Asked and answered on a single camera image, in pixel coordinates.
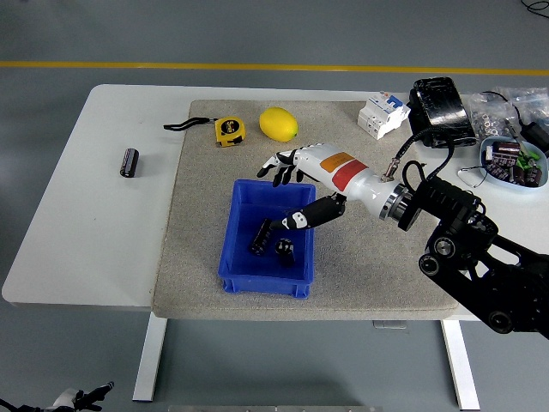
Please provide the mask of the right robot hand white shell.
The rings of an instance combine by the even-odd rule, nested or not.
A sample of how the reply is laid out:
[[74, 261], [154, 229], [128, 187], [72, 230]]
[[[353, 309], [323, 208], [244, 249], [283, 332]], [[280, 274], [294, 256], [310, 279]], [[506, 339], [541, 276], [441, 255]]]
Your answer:
[[400, 220], [410, 194], [397, 181], [387, 181], [376, 175], [366, 164], [328, 144], [318, 143], [273, 155], [257, 173], [259, 178], [276, 170], [273, 186], [287, 184], [292, 173], [296, 180], [304, 176], [316, 180], [334, 192], [330, 196], [272, 221], [274, 230], [301, 230], [318, 227], [332, 221], [345, 211], [346, 201], [358, 200], [368, 211], [382, 220]]

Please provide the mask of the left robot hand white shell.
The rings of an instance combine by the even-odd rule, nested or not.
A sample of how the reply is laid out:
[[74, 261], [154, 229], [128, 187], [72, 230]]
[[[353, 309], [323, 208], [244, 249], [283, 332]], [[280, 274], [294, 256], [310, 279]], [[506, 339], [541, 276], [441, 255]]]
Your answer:
[[106, 384], [86, 392], [84, 390], [75, 390], [69, 388], [65, 390], [54, 402], [48, 407], [47, 411], [101, 411], [100, 402], [103, 402], [106, 395], [113, 389], [114, 382], [109, 381]]

